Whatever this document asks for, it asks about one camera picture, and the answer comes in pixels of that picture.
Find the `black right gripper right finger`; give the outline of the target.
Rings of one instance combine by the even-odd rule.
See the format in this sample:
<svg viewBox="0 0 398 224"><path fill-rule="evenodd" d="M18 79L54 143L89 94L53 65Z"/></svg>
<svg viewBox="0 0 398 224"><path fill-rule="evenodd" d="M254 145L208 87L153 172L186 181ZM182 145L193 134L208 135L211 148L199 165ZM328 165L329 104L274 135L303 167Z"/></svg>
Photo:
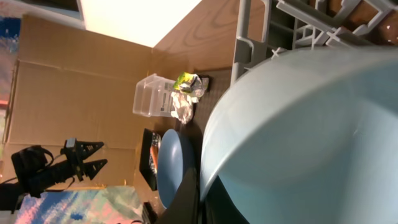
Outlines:
<svg viewBox="0 0 398 224"><path fill-rule="evenodd" d="M205 197L204 213L206 224L249 223L236 208L219 177L214 180Z"/></svg>

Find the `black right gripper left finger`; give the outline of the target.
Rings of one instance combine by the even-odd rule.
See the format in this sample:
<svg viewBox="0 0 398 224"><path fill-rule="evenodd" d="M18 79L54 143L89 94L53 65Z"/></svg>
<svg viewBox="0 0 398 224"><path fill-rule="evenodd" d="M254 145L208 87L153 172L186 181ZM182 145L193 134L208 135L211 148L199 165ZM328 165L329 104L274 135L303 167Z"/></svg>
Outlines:
<svg viewBox="0 0 398 224"><path fill-rule="evenodd" d="M155 224L195 224L198 222L199 190L197 172L185 173L174 199Z"/></svg>

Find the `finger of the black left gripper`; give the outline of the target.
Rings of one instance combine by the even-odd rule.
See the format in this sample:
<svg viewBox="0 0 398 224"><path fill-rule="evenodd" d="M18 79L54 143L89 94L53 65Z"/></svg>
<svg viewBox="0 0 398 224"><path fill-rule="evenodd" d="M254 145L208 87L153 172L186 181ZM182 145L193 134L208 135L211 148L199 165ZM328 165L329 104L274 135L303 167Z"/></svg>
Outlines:
<svg viewBox="0 0 398 224"><path fill-rule="evenodd" d="M73 160L82 162L104 146L104 142L76 141L73 147Z"/></svg>
<svg viewBox="0 0 398 224"><path fill-rule="evenodd" d="M100 159L97 161L84 162L83 174L90 180L93 180L98 172L108 163L107 159Z"/></svg>

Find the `large dark blue plate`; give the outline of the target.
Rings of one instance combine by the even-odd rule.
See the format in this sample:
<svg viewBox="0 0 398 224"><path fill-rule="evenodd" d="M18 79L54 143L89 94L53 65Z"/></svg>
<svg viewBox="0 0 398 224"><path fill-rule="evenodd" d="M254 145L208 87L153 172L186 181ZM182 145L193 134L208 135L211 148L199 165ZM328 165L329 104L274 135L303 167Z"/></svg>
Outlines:
<svg viewBox="0 0 398 224"><path fill-rule="evenodd" d="M157 189L164 208L172 203L186 171L195 167L195 155L189 139L169 129L160 143L157 158Z"/></svg>

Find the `small light blue saucer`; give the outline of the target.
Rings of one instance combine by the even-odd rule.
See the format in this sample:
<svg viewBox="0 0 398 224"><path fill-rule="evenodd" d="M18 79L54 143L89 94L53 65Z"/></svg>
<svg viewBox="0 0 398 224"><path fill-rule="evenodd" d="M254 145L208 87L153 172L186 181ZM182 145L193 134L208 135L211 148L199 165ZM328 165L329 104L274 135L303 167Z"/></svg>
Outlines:
<svg viewBox="0 0 398 224"><path fill-rule="evenodd" d="M397 222L397 49L296 50L215 105L200 198L220 179L249 223Z"/></svg>

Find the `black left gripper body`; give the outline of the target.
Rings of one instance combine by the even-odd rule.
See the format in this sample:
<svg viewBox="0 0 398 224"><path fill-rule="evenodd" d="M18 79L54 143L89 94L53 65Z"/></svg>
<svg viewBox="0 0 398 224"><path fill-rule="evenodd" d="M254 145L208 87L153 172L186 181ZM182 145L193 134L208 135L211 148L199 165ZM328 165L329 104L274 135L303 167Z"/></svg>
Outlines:
<svg viewBox="0 0 398 224"><path fill-rule="evenodd" d="M83 160L85 159L82 148L64 147L61 150L61 155L65 155L65 161L53 165L55 158L52 153L41 146L32 146L29 152L38 152L40 156L48 154L52 160L49 165L40 161L40 168L36 169L33 174L29 174L27 178L27 186L29 193L33 197L40 198L40 194L52 186L65 182L72 178L72 182L77 178L79 181L83 180L85 168L83 167Z"/></svg>

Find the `yellow snack wrapper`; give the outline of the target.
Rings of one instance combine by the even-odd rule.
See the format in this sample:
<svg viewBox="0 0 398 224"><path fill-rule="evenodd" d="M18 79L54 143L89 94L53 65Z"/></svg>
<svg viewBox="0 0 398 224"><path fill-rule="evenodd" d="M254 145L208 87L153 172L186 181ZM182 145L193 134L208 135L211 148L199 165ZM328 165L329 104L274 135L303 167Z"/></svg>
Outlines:
<svg viewBox="0 0 398 224"><path fill-rule="evenodd" d="M201 98L207 91L209 82L208 77L183 72L175 81L173 88L191 97Z"/></svg>

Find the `white tissue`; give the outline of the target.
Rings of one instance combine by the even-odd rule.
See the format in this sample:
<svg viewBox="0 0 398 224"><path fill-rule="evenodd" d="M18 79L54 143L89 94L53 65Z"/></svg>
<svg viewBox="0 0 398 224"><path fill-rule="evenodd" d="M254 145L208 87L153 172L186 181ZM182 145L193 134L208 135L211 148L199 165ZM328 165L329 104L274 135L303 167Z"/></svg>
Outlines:
<svg viewBox="0 0 398 224"><path fill-rule="evenodd" d="M182 124L189 123L193 118L193 105L198 103L200 97L187 95L178 91L171 93L173 118L177 118Z"/></svg>

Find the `orange carrot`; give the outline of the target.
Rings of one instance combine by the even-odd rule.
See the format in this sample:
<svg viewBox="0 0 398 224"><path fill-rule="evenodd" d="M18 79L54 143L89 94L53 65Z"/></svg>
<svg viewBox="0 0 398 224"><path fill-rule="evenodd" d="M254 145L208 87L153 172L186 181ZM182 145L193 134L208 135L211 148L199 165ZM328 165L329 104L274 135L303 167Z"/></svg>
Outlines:
<svg viewBox="0 0 398 224"><path fill-rule="evenodd" d="M158 162L157 162L158 152L159 152L158 147L156 147L156 146L150 147L150 155L151 155L155 170L157 170L157 167L158 167Z"/></svg>

